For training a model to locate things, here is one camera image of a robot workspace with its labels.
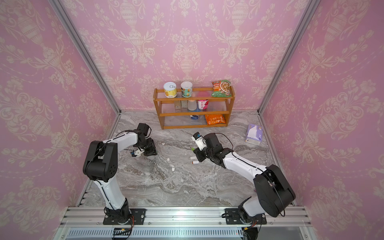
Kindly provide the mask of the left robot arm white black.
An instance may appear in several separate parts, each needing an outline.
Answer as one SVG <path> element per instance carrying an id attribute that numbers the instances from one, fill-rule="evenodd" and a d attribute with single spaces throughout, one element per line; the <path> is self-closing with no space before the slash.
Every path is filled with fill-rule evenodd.
<path id="1" fill-rule="evenodd" d="M 83 173 L 96 184 L 106 202 L 104 225 L 134 225 L 135 217 L 116 178 L 118 155 L 129 147 L 134 147 L 131 150 L 134 158 L 157 155 L 154 140 L 150 137 L 151 131 L 149 125 L 140 123 L 135 130 L 125 130 L 109 140 L 90 143 Z"/>

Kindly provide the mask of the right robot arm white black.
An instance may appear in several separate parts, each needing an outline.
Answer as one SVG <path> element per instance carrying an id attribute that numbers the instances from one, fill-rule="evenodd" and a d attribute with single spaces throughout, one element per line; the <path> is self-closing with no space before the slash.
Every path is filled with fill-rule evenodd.
<path id="1" fill-rule="evenodd" d="M 286 215 L 286 207 L 296 199 L 296 194 L 278 166 L 259 165 L 241 157 L 233 149 L 224 148 L 216 133 L 203 137 L 196 132 L 192 140 L 197 145 L 193 152 L 199 162 L 210 160 L 254 184 L 256 195 L 247 198 L 238 206 L 243 223 L 254 225 L 257 223 L 257 217 L 263 214 L 274 218 Z"/>

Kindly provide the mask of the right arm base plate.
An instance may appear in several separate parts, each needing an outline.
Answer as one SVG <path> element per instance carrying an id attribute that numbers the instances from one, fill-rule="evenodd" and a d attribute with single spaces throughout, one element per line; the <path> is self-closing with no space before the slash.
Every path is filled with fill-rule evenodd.
<path id="1" fill-rule="evenodd" d="M 222 214 L 222 218 L 226 220 L 227 225 L 266 225 L 267 220 L 265 214 L 258 214 L 249 217 L 244 210 L 238 208 L 227 208 Z"/>

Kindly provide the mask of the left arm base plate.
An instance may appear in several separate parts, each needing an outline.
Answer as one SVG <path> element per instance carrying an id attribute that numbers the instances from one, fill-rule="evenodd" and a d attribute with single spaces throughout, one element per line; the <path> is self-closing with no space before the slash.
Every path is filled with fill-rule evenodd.
<path id="1" fill-rule="evenodd" d="M 110 211 L 105 208 L 103 225 L 143 225 L 146 209 L 130 209 L 128 212 Z"/>

